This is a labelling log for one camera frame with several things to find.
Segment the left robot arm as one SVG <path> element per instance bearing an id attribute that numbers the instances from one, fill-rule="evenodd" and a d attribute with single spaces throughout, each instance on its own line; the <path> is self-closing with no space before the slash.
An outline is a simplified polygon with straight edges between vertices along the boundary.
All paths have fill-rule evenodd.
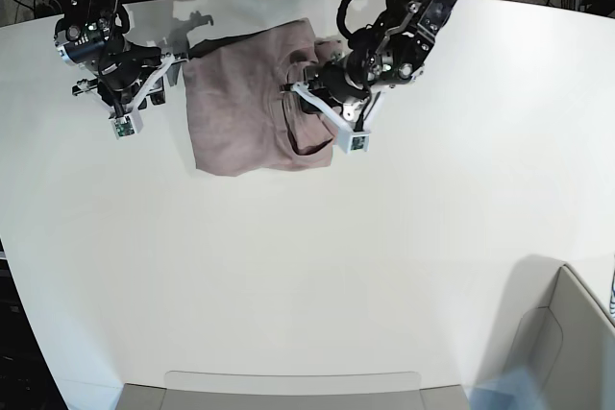
<path id="1" fill-rule="evenodd" d="M 306 81 L 308 90 L 331 106 L 364 103 L 379 86 L 410 83 L 458 0 L 385 0 L 372 23 L 352 31 L 346 16 L 353 1 L 342 0 L 336 13 L 350 53 L 328 60 Z"/>

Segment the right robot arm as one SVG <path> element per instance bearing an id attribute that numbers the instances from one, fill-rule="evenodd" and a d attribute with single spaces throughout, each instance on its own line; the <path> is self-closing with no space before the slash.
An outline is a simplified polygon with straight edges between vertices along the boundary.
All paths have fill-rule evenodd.
<path id="1" fill-rule="evenodd" d="M 124 112 L 160 66 L 161 49 L 126 39 L 131 21 L 122 0 L 59 2 L 63 18 L 54 32 L 56 48 L 63 60 L 84 67 L 94 76 L 85 84 L 76 84 L 74 93 L 95 89 L 112 111 Z"/>

